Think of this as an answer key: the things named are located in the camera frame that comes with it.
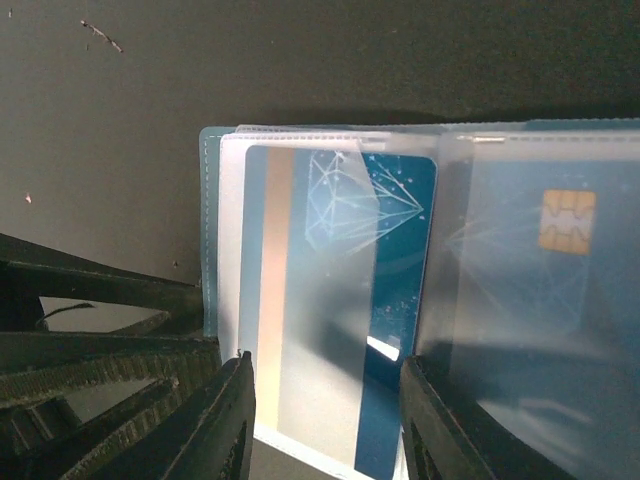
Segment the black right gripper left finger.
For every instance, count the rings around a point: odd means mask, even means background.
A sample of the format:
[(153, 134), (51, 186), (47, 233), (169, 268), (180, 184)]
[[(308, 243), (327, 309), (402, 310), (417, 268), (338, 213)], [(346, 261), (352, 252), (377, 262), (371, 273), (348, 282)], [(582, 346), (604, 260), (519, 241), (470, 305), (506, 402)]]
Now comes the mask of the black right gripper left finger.
[(256, 397), (251, 354), (193, 393), (154, 382), (85, 423), (59, 457), (64, 479), (246, 479)]

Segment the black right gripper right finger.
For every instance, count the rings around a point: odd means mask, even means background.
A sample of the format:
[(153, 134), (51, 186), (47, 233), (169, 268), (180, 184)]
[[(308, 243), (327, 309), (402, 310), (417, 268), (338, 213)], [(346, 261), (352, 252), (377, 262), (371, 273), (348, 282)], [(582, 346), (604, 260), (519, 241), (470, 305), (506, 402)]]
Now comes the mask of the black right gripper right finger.
[(571, 479), (420, 356), (404, 360), (400, 410), (411, 479)]

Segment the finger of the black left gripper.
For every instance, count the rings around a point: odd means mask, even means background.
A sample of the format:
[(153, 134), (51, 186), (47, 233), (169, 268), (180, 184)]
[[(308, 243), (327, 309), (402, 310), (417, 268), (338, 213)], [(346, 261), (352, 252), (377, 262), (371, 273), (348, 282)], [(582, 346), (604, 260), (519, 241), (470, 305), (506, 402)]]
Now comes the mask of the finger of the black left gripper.
[[(1, 476), (87, 479), (158, 430), (221, 366), (219, 343), (179, 336), (4, 333)], [(85, 424), (32, 443), (19, 422), (76, 391), (145, 387)]]
[(168, 318), (151, 330), (186, 334), (203, 327), (202, 289), (86, 260), (6, 234), (1, 268), (26, 293), (159, 310)]

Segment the blue leather card holder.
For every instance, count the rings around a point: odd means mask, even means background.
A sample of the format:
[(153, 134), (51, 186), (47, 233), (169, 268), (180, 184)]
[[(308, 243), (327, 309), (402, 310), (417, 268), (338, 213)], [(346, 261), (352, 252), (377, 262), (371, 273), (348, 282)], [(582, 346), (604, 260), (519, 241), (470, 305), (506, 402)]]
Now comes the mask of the blue leather card holder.
[(335, 479), (639, 475), (639, 122), (199, 135), (204, 330)]

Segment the blue credit card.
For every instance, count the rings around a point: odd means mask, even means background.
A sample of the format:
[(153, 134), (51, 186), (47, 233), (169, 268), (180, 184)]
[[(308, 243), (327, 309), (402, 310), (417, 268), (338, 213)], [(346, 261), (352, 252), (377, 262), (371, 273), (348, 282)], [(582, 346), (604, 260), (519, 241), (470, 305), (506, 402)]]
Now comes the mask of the blue credit card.
[(451, 380), (579, 479), (639, 475), (639, 165), (475, 164)]
[(436, 177), (413, 154), (245, 156), (239, 345), (257, 431), (341, 478), (397, 474)]

